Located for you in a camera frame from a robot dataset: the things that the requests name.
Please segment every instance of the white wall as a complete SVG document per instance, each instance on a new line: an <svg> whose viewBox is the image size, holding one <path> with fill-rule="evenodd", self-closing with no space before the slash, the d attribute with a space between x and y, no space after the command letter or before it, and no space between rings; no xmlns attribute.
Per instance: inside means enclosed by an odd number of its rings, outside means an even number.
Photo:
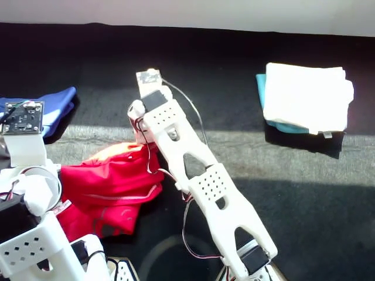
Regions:
<svg viewBox="0 0 375 281"><path fill-rule="evenodd" d="M0 0L0 22L375 36L375 0Z"/></svg>

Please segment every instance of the zipper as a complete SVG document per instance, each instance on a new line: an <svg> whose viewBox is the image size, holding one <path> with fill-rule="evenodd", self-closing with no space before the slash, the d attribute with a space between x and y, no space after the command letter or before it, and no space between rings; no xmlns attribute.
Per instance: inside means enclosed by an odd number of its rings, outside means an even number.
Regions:
<svg viewBox="0 0 375 281"><path fill-rule="evenodd" d="M96 198L96 199L103 199L103 200L140 200L140 199L147 199L148 197L150 197L157 187L158 186L154 184L146 196L118 196L118 197L114 196L113 197L113 196L103 196L103 195L98 195L98 194L84 194L84 196Z"/></svg>

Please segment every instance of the teal cloth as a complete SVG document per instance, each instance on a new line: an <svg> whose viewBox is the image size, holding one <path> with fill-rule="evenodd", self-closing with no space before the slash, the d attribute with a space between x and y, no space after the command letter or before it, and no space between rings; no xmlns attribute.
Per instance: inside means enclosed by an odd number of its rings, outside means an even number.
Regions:
<svg viewBox="0 0 375 281"><path fill-rule="evenodd" d="M265 80L266 74L257 74L256 76L257 84L258 84L258 92L259 92L259 99L262 109L264 108L264 99L265 99ZM269 126L276 127L279 131L284 133L309 133L309 130L306 128L302 128L299 126L285 124L285 123L278 123L273 121L266 120Z"/></svg>

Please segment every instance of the folded cloth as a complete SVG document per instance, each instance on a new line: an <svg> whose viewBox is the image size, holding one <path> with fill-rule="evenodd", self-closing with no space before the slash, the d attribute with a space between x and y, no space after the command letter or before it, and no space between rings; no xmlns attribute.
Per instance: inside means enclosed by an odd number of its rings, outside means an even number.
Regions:
<svg viewBox="0 0 375 281"><path fill-rule="evenodd" d="M152 171L159 168L156 153L151 147ZM133 233L142 203L162 191L163 173L148 173L148 159L147 146L119 143L78 166L62 166L63 204L55 214L69 241Z"/></svg>
<svg viewBox="0 0 375 281"><path fill-rule="evenodd" d="M257 74L256 76L257 84L258 84L258 93L259 93L259 99L260 104L262 106L262 109L264 108L264 100L265 100L265 81L266 81L266 75L265 74ZM269 126L276 127L279 131L284 133L309 133L309 130L306 128L302 128L299 126L295 126L292 124L285 124L285 123L279 123L274 121L268 121L266 120L266 123Z"/></svg>
<svg viewBox="0 0 375 281"><path fill-rule="evenodd" d="M73 108L72 99L76 94L76 88L70 87L64 91L54 94L43 95L35 98L35 101L44 101L45 108L43 114L42 136L47 138L52 136L59 125L60 120L66 116ZM20 102L29 100L28 98L0 98L0 112L4 112L6 102Z"/></svg>
<svg viewBox="0 0 375 281"><path fill-rule="evenodd" d="M266 65L264 119L308 129L310 134L341 132L354 97L342 67Z"/></svg>

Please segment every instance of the circuit board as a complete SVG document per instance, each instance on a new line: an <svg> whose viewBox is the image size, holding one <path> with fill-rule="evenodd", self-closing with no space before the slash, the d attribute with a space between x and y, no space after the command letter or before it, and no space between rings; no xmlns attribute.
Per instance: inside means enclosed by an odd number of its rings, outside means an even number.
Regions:
<svg viewBox="0 0 375 281"><path fill-rule="evenodd" d="M2 126L3 135L24 135L41 133L43 126L43 101L29 101L20 106L19 102L7 102L5 113L16 107Z"/></svg>

